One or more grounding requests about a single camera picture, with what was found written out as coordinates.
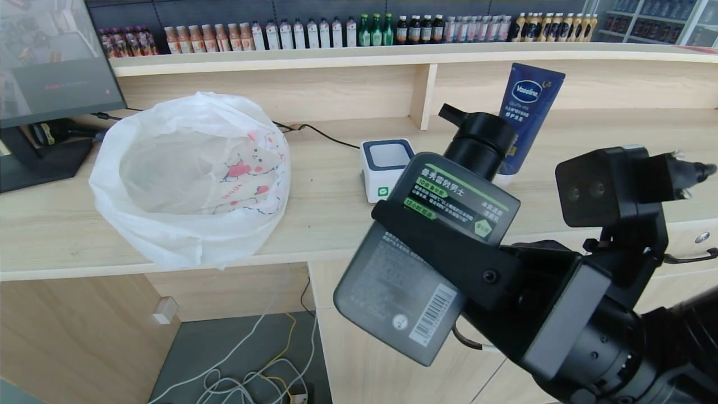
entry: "white plastic bag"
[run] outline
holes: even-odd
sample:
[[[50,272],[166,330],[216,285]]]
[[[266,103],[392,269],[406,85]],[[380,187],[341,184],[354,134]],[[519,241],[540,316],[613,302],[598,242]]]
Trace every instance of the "white plastic bag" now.
[[[107,132],[90,187],[102,216],[162,269],[254,254],[289,197],[289,146],[259,105],[196,93]]]

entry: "product label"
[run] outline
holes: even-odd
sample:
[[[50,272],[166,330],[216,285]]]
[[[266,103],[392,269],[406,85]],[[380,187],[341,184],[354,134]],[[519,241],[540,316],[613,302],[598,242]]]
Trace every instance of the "product label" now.
[[[418,42],[421,39],[421,28],[409,28],[409,39]]]
[[[399,42],[405,42],[406,41],[406,28],[397,28],[396,29],[396,40]]]

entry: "camera lens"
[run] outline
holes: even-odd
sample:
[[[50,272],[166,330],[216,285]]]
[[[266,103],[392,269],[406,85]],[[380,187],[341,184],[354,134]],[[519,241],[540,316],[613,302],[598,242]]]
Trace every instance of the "camera lens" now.
[[[589,191],[592,197],[598,199],[603,196],[603,194],[606,192],[606,189],[603,186],[602,182],[594,181],[593,184],[591,184],[591,189]]]

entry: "wooden shelf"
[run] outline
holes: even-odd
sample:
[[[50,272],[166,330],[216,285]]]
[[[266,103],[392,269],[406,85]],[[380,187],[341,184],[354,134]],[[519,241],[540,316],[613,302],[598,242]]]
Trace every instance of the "wooden shelf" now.
[[[718,63],[677,47],[604,42],[499,42],[339,49],[195,53],[110,59],[117,77],[247,70],[346,68],[522,60],[662,60]]]
[[[420,131],[408,118],[323,121],[329,135],[357,144],[405,137],[415,151],[443,153],[455,127],[432,119]],[[652,154],[682,149],[689,160],[718,155],[712,109],[552,111],[507,190],[521,209],[505,242],[543,239],[570,229],[561,218],[554,168],[584,152],[617,144],[644,144]],[[372,206],[359,179],[356,150],[310,129],[287,135],[292,148],[292,191],[286,213],[260,251],[237,265],[349,257],[368,229]],[[29,280],[156,272],[94,208],[88,185],[92,157],[75,178],[4,194],[0,198],[2,280]],[[690,201],[666,203],[669,222],[715,218],[718,187],[696,187]]]

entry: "blue tube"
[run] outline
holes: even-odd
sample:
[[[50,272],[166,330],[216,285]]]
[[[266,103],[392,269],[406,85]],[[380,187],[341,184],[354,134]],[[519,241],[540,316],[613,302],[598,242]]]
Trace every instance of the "blue tube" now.
[[[514,63],[508,78],[499,116],[516,129],[516,141],[501,163],[498,173],[515,175],[559,94],[566,75]]]

